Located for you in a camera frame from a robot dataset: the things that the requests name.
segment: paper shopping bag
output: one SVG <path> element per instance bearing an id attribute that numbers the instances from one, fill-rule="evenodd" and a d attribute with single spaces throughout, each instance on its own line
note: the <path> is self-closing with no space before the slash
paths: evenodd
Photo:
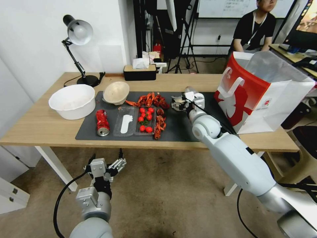
<path id="1" fill-rule="evenodd" d="M 264 62 L 254 64 L 256 54 L 234 52 L 214 96 L 238 134 L 275 131 L 315 86 L 315 81 L 271 52 L 257 55 Z M 270 82 L 245 69 L 250 67 L 263 77 L 269 74 Z"/>

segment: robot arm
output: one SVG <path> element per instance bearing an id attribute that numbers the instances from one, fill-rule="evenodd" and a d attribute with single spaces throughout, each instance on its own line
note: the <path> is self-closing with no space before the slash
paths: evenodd
<path id="1" fill-rule="evenodd" d="M 209 148 L 231 179 L 271 211 L 284 214 L 278 225 L 287 237 L 317 237 L 317 204 L 306 194 L 277 184 L 266 163 L 238 136 L 223 133 L 220 122 L 201 110 L 204 105 L 203 95 L 192 88 L 172 98 L 172 108 L 187 112 L 194 136 Z"/>
<path id="2" fill-rule="evenodd" d="M 79 223 L 70 234 L 70 238 L 113 238 L 108 224 L 111 216 L 110 183 L 126 165 L 120 149 L 119 159 L 107 165 L 104 158 L 94 159 L 88 165 L 92 177 L 91 185 L 78 191 L 76 200 L 82 208 L 84 221 Z"/>

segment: white plastic bowl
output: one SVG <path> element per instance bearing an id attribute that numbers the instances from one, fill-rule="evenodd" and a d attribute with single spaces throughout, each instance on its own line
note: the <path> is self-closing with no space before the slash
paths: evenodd
<path id="1" fill-rule="evenodd" d="M 113 82 L 108 85 L 103 92 L 103 99 L 107 103 L 112 103 L 114 105 L 122 105 L 130 91 L 130 87 L 125 82 Z"/>
<path id="2" fill-rule="evenodd" d="M 67 120 L 83 118 L 96 107 L 95 90 L 86 84 L 67 86 L 51 96 L 49 106 Z"/>

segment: can lid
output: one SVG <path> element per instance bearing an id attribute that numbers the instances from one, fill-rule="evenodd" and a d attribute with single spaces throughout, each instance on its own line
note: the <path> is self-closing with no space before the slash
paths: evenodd
<path id="1" fill-rule="evenodd" d="M 109 132 L 110 132 L 109 129 L 105 127 L 99 128 L 97 131 L 99 136 L 106 136 L 109 134 Z"/>

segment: whiteboard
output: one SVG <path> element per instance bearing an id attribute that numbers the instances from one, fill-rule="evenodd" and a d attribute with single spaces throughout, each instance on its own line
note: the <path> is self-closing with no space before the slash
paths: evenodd
<path id="1" fill-rule="evenodd" d="M 294 0 L 278 0 L 271 13 L 285 18 Z M 199 0 L 199 18 L 241 18 L 257 8 L 256 0 Z"/>

